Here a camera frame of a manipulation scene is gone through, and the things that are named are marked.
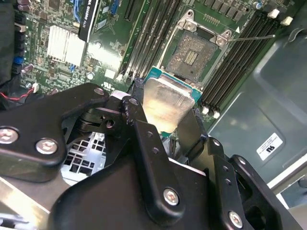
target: metal rod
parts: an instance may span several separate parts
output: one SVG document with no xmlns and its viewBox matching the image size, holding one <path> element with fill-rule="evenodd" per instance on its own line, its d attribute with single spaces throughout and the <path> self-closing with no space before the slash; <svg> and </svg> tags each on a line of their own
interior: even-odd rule
<svg viewBox="0 0 307 230">
<path fill-rule="evenodd" d="M 263 40 L 263 39 L 270 39 L 270 38 L 275 38 L 276 35 L 267 35 L 264 37 L 242 37 L 242 38 L 235 38 L 235 39 L 230 39 L 228 40 L 229 42 L 239 42 L 239 41 L 249 41 L 249 40 Z"/>
</svg>

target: white label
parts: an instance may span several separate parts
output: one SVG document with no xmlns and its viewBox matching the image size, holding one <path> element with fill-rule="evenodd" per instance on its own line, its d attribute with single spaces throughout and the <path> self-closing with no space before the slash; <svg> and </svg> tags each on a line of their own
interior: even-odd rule
<svg viewBox="0 0 307 230">
<path fill-rule="evenodd" d="M 110 78 L 110 79 L 114 79 L 116 72 L 110 70 L 110 69 L 106 69 L 105 72 L 105 77 Z"/>
<path fill-rule="evenodd" d="M 104 19 L 102 22 L 98 23 L 97 25 L 97 30 L 101 29 L 106 25 L 106 19 Z"/>
<path fill-rule="evenodd" d="M 106 12 L 108 12 L 108 11 L 109 11 L 109 7 L 106 6 L 106 7 L 104 7 L 104 8 L 102 9 L 102 14 L 104 14 L 104 13 L 106 13 Z"/>
<path fill-rule="evenodd" d="M 273 133 L 258 149 L 261 160 L 267 159 L 281 144 L 283 141 L 279 138 L 276 133 Z"/>
</svg>

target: aluminum heatsink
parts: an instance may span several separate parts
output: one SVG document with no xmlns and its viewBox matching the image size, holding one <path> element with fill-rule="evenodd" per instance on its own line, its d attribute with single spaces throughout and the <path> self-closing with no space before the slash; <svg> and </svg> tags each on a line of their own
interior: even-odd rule
<svg viewBox="0 0 307 230">
<path fill-rule="evenodd" d="M 81 65 L 85 42 L 78 35 L 53 25 L 49 30 L 47 55 L 55 61 Z"/>
</svg>

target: silver screw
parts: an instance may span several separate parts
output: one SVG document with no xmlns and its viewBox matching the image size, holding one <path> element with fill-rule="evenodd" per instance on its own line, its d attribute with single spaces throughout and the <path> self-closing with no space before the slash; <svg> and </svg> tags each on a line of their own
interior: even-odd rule
<svg viewBox="0 0 307 230">
<path fill-rule="evenodd" d="M 243 222 L 242 222 L 240 216 L 239 216 L 237 213 L 235 213 L 235 212 L 233 212 L 233 211 L 230 211 L 230 212 L 228 213 L 228 216 L 229 216 L 231 222 L 232 222 L 237 228 L 239 228 L 239 229 L 243 228 Z"/>
<path fill-rule="evenodd" d="M 58 149 L 57 144 L 50 139 L 43 139 L 36 143 L 36 150 L 41 154 L 52 154 Z"/>
<path fill-rule="evenodd" d="M 134 98 L 130 98 L 129 101 L 130 101 L 132 104 L 134 104 L 134 105 L 138 105 L 138 104 L 139 104 L 138 101 L 135 100 Z"/>
<path fill-rule="evenodd" d="M 165 201 L 169 203 L 170 205 L 175 206 L 179 203 L 179 198 L 178 198 L 177 193 L 170 188 L 167 188 L 164 190 L 163 196 L 164 196 Z"/>
<path fill-rule="evenodd" d="M 102 89 L 100 89 L 100 88 L 94 89 L 94 92 L 99 94 L 99 95 L 104 95 L 105 94 L 104 91 Z"/>
<path fill-rule="evenodd" d="M 18 133 L 11 128 L 0 129 L 0 144 L 11 144 L 18 139 Z"/>
<path fill-rule="evenodd" d="M 213 139 L 213 143 L 217 146 L 220 146 L 220 143 L 216 139 Z"/>
<path fill-rule="evenodd" d="M 241 157 L 238 157 L 238 160 L 242 163 L 242 164 L 246 164 L 245 160 Z"/>
</svg>

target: red wire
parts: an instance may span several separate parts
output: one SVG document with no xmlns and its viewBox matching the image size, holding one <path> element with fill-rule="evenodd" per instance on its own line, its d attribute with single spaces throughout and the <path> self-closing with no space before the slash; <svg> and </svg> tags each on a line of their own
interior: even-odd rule
<svg viewBox="0 0 307 230">
<path fill-rule="evenodd" d="M 2 93 L 2 92 L 0 92 L 0 95 L 1 95 L 2 97 L 4 97 L 5 99 L 10 100 L 10 101 L 19 101 L 19 100 L 22 99 L 23 97 L 28 96 L 33 90 L 34 90 L 34 88 L 30 89 L 26 94 L 21 95 L 20 97 L 8 97 L 8 96 L 6 96 L 6 95 L 5 95 L 4 93 Z"/>
</svg>

